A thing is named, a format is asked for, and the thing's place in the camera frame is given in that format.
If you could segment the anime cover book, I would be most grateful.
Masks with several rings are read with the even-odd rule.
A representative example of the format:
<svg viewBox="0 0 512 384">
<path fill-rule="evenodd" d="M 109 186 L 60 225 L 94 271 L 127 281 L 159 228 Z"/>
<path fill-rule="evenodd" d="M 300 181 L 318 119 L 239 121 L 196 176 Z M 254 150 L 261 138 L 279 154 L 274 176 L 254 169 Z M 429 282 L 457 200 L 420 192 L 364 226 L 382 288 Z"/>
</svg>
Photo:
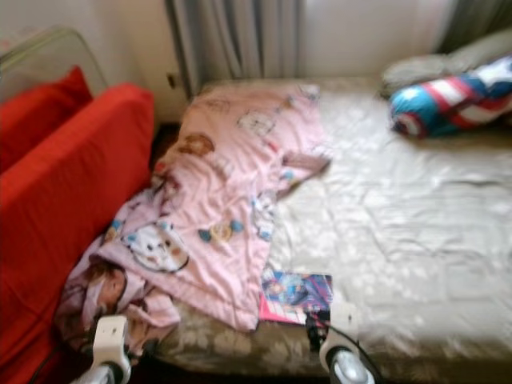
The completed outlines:
<svg viewBox="0 0 512 384">
<path fill-rule="evenodd" d="M 259 319 L 264 322 L 304 325 L 307 312 L 330 311 L 333 278 L 326 274 L 301 274 L 264 270 Z"/>
</svg>

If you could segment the pink cartoon print blanket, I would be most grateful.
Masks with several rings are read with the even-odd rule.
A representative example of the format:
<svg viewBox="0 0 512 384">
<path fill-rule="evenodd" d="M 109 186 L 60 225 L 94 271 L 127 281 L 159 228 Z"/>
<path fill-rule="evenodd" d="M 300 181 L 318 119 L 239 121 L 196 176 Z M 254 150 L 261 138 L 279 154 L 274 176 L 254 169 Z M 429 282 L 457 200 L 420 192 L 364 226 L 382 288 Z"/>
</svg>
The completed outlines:
<svg viewBox="0 0 512 384">
<path fill-rule="evenodd" d="M 67 278 L 54 317 L 62 339 L 88 349 L 98 320 L 120 314 L 126 346 L 140 354 L 179 325 L 182 305 L 255 329 L 278 199 L 330 163 L 320 101 L 309 83 L 201 92 L 150 185 Z"/>
</svg>

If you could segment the beige floral bed sheet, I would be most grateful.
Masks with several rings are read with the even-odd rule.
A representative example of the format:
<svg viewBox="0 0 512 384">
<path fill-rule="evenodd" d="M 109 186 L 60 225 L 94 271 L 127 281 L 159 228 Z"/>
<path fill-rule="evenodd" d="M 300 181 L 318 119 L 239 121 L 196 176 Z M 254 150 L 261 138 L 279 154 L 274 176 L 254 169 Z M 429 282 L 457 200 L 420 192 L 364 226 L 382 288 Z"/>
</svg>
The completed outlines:
<svg viewBox="0 0 512 384">
<path fill-rule="evenodd" d="M 318 87 L 333 160 L 278 203 L 270 265 L 330 275 L 387 381 L 512 384 L 512 133 L 407 139 L 376 81 Z"/>
</svg>

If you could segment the long red cushion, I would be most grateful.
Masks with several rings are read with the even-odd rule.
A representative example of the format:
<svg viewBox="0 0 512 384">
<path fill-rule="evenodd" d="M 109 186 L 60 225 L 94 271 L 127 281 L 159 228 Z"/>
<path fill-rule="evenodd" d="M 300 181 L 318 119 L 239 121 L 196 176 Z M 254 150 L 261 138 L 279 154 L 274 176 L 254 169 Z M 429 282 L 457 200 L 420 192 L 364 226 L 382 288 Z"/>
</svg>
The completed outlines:
<svg viewBox="0 0 512 384">
<path fill-rule="evenodd" d="M 62 79 L 4 102 L 0 110 L 0 172 L 18 163 L 92 99 L 81 67 L 74 66 Z"/>
<path fill-rule="evenodd" d="M 67 275 L 149 182 L 154 102 L 114 86 L 1 174 L 0 384 L 29 384 L 56 347 Z"/>
</svg>

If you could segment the red white blue bolster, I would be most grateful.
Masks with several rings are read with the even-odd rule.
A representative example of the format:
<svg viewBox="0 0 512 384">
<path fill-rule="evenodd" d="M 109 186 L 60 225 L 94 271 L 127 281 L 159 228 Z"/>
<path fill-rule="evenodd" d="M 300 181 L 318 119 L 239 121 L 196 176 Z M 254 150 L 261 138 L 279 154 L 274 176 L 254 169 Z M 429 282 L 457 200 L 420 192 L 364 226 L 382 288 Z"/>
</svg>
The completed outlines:
<svg viewBox="0 0 512 384">
<path fill-rule="evenodd" d="M 408 138 L 440 138 L 512 118 L 512 54 L 400 89 L 389 102 L 392 130 Z"/>
</svg>

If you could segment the grey leaf print pillow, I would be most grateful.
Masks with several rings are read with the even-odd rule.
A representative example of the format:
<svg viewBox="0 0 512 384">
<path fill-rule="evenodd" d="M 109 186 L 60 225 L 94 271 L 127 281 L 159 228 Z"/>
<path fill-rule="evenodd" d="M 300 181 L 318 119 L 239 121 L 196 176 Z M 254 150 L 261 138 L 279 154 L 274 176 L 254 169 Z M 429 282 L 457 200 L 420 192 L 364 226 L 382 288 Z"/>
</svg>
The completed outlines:
<svg viewBox="0 0 512 384">
<path fill-rule="evenodd" d="M 463 74 L 512 54 L 512 28 L 498 30 L 457 48 L 451 54 L 428 54 L 392 63 L 381 73 L 382 98 L 403 88 Z"/>
</svg>

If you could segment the grey curtain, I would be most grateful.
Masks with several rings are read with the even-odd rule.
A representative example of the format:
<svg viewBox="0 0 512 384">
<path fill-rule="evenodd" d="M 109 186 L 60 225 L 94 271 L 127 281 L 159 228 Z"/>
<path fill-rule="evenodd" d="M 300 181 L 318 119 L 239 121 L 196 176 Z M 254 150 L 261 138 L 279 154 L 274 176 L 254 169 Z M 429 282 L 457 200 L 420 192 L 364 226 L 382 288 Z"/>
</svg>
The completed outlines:
<svg viewBox="0 0 512 384">
<path fill-rule="evenodd" d="M 184 91 L 302 76 L 305 0 L 164 0 Z"/>
<path fill-rule="evenodd" d="M 436 54 L 449 54 L 479 38 L 512 28 L 512 0 L 457 0 Z"/>
</svg>

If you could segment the quilted white mattress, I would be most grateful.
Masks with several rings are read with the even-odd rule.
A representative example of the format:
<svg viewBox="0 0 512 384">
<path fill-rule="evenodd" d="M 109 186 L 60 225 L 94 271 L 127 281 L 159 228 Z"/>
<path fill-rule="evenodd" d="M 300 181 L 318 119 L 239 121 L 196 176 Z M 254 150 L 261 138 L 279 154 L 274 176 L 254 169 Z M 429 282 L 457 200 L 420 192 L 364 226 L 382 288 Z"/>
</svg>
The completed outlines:
<svg viewBox="0 0 512 384">
<path fill-rule="evenodd" d="M 48 82 L 55 82 L 77 67 L 84 73 L 92 95 L 109 82 L 87 41 L 73 28 L 25 28 L 0 33 L 3 56 L 0 102 Z"/>
</svg>

